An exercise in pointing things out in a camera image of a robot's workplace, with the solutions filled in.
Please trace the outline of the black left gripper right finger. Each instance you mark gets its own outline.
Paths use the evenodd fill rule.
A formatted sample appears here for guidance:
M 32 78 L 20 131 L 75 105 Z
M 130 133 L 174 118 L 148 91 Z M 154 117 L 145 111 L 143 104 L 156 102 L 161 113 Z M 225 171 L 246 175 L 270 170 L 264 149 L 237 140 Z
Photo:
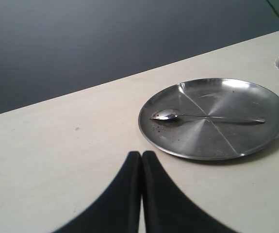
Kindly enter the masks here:
M 155 152 L 142 155 L 147 233 L 234 233 L 194 204 L 167 174 Z

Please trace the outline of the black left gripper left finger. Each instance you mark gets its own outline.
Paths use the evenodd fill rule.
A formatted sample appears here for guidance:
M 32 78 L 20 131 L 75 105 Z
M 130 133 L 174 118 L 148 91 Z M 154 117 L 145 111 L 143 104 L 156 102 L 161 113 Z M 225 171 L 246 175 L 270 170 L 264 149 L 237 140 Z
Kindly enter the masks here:
M 141 155 L 128 153 L 105 191 L 57 233 L 137 233 L 141 208 Z

